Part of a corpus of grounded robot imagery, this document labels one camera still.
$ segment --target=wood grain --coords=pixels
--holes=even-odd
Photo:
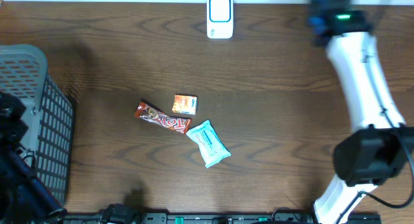
[[[350,125],[305,13],[303,5],[236,5],[233,38],[211,40],[204,5],[5,3],[0,41],[41,48],[55,82],[78,100],[66,208],[309,209],[333,176],[332,149]],[[413,7],[391,7],[376,32],[408,124],[413,18]],[[231,157],[206,169],[189,138],[133,117],[141,98],[172,114],[177,93],[199,97],[192,126],[210,119]],[[398,203],[410,186],[406,168],[375,194]],[[414,218],[412,207],[396,212],[368,198],[358,210],[377,211],[384,223]]]

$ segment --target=mint green packet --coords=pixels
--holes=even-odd
[[[206,162],[206,168],[232,155],[220,141],[209,120],[188,130],[187,136],[199,145],[201,156]]]

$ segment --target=plastic crate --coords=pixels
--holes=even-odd
[[[0,46],[0,92],[19,97],[28,131],[21,157],[33,155],[36,174],[64,204],[69,177],[74,112],[72,104],[47,74],[46,57],[30,45]],[[32,157],[25,162],[32,165]]]

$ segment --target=black cable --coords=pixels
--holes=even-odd
[[[63,218],[62,221],[82,221],[80,224],[84,224],[87,221],[99,221],[99,218],[91,218],[91,219]]]
[[[290,209],[290,208],[288,208],[288,207],[280,207],[280,208],[277,208],[274,212],[273,212],[273,214],[271,215],[271,219],[272,219],[272,221],[275,221],[275,214],[277,214],[280,210],[289,210],[289,211],[291,211],[292,212],[292,210]],[[299,221],[300,222],[300,219],[296,216],[296,214],[294,214],[293,212],[291,213],[295,218],[296,218],[296,221]]]
[[[386,201],[384,201],[383,199],[378,198],[377,196],[374,196],[373,194],[370,194],[369,192],[364,192],[361,191],[359,193],[363,194],[363,195],[367,195],[370,198],[374,199],[375,201],[378,201],[379,203],[389,207],[389,208],[405,208],[407,207],[413,200],[414,200],[414,160],[411,157],[411,154],[409,152],[409,150],[407,149],[407,147],[405,146],[405,144],[402,142],[400,133],[398,132],[397,128],[394,127],[392,121],[390,120],[388,114],[387,114],[387,109],[384,107],[382,108],[382,113],[385,116],[385,118],[387,119],[389,125],[391,126],[391,129],[393,130],[393,134],[394,136],[397,138],[398,142],[400,143],[400,147],[402,148],[402,150],[404,151],[404,155],[406,156],[408,163],[409,163],[409,169],[411,170],[411,194],[409,195],[408,199],[399,205],[394,205],[391,203],[388,203]]]
[[[375,196],[375,195],[373,195],[369,192],[359,191],[357,193],[357,195],[355,196],[355,198],[349,203],[349,205],[345,208],[345,210],[339,215],[339,218],[336,220],[335,224],[339,224],[339,222],[343,218],[343,216],[346,213],[348,213],[348,210],[354,205],[354,203],[360,197],[362,197],[362,195],[369,196],[370,198],[374,199],[375,201],[377,201],[380,204],[385,205],[386,207],[389,207],[389,208],[405,208],[414,200],[414,160],[411,157],[411,154],[410,154],[409,150],[404,145],[404,143],[401,139],[400,133],[398,132],[397,128],[393,125],[391,119],[389,118],[389,116],[387,114],[387,109],[384,108],[384,107],[381,107],[381,108],[382,108],[382,114],[385,116],[385,118],[387,119],[388,124],[391,126],[391,129],[393,130],[393,134],[397,138],[398,142],[400,143],[400,147],[404,151],[404,155],[406,156],[406,158],[408,160],[409,169],[411,170],[411,194],[409,195],[408,199],[405,202],[403,202],[402,204],[394,205],[394,204],[388,203],[387,201],[384,201],[383,199],[380,199],[379,197],[377,197],[377,196]]]

